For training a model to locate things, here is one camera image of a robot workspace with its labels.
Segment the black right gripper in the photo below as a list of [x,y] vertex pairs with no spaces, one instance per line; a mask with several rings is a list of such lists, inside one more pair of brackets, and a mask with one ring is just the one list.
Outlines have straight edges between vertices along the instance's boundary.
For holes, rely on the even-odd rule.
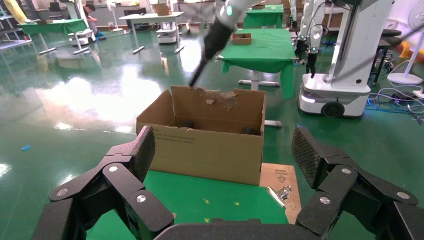
[[199,77],[201,76],[208,61],[212,59],[218,52],[224,49],[229,41],[234,29],[222,24],[220,21],[214,21],[209,28],[203,40],[202,58],[199,62],[191,80],[189,87],[194,87]]

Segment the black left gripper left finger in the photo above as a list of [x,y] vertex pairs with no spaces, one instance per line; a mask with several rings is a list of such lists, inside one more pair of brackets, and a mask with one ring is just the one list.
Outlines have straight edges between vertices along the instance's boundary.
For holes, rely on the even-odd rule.
[[144,185],[156,150],[154,129],[113,146],[97,166],[49,195],[34,240],[84,240],[102,215],[114,211],[137,240],[152,240],[174,224],[173,214]]

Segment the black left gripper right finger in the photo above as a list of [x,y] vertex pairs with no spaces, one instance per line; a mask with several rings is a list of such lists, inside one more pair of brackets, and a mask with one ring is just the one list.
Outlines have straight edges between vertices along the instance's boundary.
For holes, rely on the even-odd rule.
[[295,129],[291,151],[315,191],[296,225],[328,238],[342,213],[353,215],[377,240],[421,240],[424,210],[407,190],[362,169],[344,150]]

